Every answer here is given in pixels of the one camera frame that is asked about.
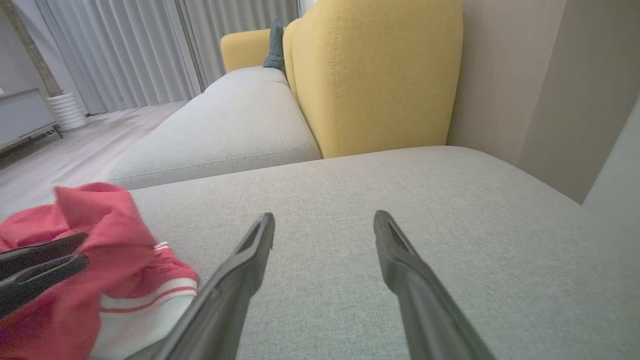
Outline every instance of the light gray floor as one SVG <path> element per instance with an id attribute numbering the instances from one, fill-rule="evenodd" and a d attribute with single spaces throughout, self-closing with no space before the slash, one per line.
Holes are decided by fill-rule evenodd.
<path id="1" fill-rule="evenodd" d="M 104 181 L 133 145 L 187 102 L 90 117 L 86 127 L 0 155 L 0 221 L 53 201 L 52 187 Z"/>

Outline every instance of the sofa seam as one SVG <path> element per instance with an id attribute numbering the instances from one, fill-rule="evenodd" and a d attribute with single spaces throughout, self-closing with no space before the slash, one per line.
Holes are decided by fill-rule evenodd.
<path id="1" fill-rule="evenodd" d="M 177 172 L 177 171 L 185 170 L 185 169 L 189 169 L 189 168 L 205 167 L 207 165 L 213 165 L 213 164 L 218 164 L 218 163 L 232 163 L 234 161 L 247 160 L 247 159 L 251 159 L 251 158 L 256 158 L 256 159 L 257 158 L 265 158 L 265 157 L 268 157 L 268 156 L 284 154 L 286 152 L 291 152 L 291 151 L 298 150 L 300 148 L 304 148 L 305 146 L 307 146 L 308 141 L 309 141 L 309 139 L 307 137 L 307 139 L 305 140 L 305 142 L 301 146 L 295 147 L 293 149 L 278 151 L 278 152 L 264 152 L 262 154 L 259 154 L 259 153 L 258 154 L 252 154 L 252 155 L 242 156 L 240 158 L 224 159 L 224 160 L 218 160 L 218 161 L 209 161 L 209 162 L 205 162 L 205 163 L 199 163 L 199 164 L 195 164 L 195 165 L 190 165 L 188 167 L 167 168 L 167 169 L 162 169 L 162 170 L 153 171 L 153 172 L 146 172 L 144 174 L 138 174 L 138 175 L 133 175 L 133 176 L 114 177 L 113 179 L 114 180 L 137 179 L 137 178 L 150 177 L 150 176 L 159 175 L 159 174 L 169 174 L 169 173 L 172 173 L 172 172 Z"/>
<path id="2" fill-rule="evenodd" d="M 309 161 L 312 161 L 313 159 L 311 157 L 311 154 L 309 153 L 309 149 L 307 148 L 307 144 L 308 143 L 309 143 L 309 134 L 307 134 L 307 139 L 305 140 L 305 143 L 303 145 L 304 147 L 302 149 L 305 151 L 305 154 L 307 155 L 307 158 L 309 159 Z"/>
<path id="3" fill-rule="evenodd" d="M 333 27 L 333 43 L 332 43 L 332 48 L 331 48 L 331 56 L 335 57 L 336 56 L 336 48 L 337 48 L 337 43 L 338 43 L 338 34 L 339 34 L 339 29 L 338 27 L 340 26 L 340 22 L 341 22 L 341 15 L 342 15 L 342 7 L 343 7 L 343 3 L 344 1 L 339 1 L 339 5 L 335 7 L 335 17 L 334 19 L 336 19 L 336 25 Z M 338 99 L 338 91 L 337 91 L 337 79 L 336 79 L 336 68 L 337 68 L 337 64 L 336 64 L 337 60 L 334 59 L 333 61 L 331 61 L 331 67 L 332 67 L 332 71 L 331 71 L 331 90 L 332 90 L 332 95 L 334 97 L 334 99 L 331 99 L 330 102 L 332 104 L 332 108 L 333 108 L 333 135 L 335 137 L 335 154 L 340 154 L 340 120 L 339 120 L 339 116 L 338 116 L 338 108 L 336 105 L 337 99 Z"/>

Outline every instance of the sheer curtain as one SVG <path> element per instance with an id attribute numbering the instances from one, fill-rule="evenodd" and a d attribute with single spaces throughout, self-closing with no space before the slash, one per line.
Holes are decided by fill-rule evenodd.
<path id="1" fill-rule="evenodd" d="M 297 0 L 36 0 L 90 113 L 190 100 L 220 38 L 298 17 Z"/>

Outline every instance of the teal pillow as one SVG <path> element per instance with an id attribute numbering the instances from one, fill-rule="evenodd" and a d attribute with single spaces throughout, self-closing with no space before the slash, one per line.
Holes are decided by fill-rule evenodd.
<path id="1" fill-rule="evenodd" d="M 269 56 L 264 60 L 263 67 L 273 67 L 284 70 L 284 51 L 282 50 L 282 35 L 284 29 L 280 20 L 276 19 L 271 24 L 269 35 Z"/>

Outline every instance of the gray fabric upholstery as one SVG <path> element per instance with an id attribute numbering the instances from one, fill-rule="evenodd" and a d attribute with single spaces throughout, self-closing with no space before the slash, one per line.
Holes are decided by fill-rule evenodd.
<path id="1" fill-rule="evenodd" d="M 426 147 L 132 192 L 205 281 L 263 211 L 273 250 L 238 359 L 408 359 L 373 215 L 389 211 L 499 359 L 640 357 L 640 241 L 481 152 Z"/>
<path id="2" fill-rule="evenodd" d="M 205 92 L 224 92 L 233 87 L 262 83 L 281 83 L 289 86 L 287 77 L 282 70 L 254 66 L 228 72 L 209 85 Z"/>
<path id="3" fill-rule="evenodd" d="M 320 158 L 289 87 L 256 83 L 189 101 L 127 153 L 109 181 L 137 189 Z"/>

